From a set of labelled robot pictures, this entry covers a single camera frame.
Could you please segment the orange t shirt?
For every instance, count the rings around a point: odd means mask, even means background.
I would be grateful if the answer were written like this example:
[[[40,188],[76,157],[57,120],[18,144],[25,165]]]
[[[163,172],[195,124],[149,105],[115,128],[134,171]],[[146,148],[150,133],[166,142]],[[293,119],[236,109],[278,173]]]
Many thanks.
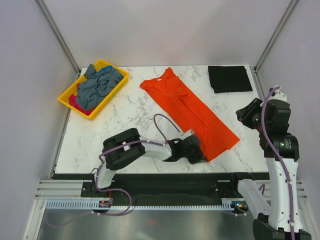
[[[240,139],[174,73],[144,80],[140,88],[186,132],[193,130],[208,161],[230,150]]]

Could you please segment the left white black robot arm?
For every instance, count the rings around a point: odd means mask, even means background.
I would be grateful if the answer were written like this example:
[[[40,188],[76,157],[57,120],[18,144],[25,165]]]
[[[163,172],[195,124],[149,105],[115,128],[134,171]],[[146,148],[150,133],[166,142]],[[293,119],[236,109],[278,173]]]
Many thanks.
[[[98,156],[101,165],[95,173],[92,191],[99,197],[106,196],[116,172],[141,157],[167,163],[185,158],[192,165],[207,160],[201,151],[201,142],[192,129],[180,138],[156,141],[140,135],[136,128],[130,128],[103,142],[102,153]]]

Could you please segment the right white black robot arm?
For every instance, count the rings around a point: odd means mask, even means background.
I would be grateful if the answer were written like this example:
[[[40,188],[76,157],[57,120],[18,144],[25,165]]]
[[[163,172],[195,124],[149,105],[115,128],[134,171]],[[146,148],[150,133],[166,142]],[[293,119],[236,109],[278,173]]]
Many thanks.
[[[257,130],[259,145],[267,163],[270,202],[267,202],[252,179],[236,179],[229,184],[235,197],[243,196],[254,218],[256,240],[310,240],[299,215],[297,170],[300,158],[297,138],[288,132],[291,109],[289,103],[272,99],[264,103],[255,98],[236,111],[237,119]]]

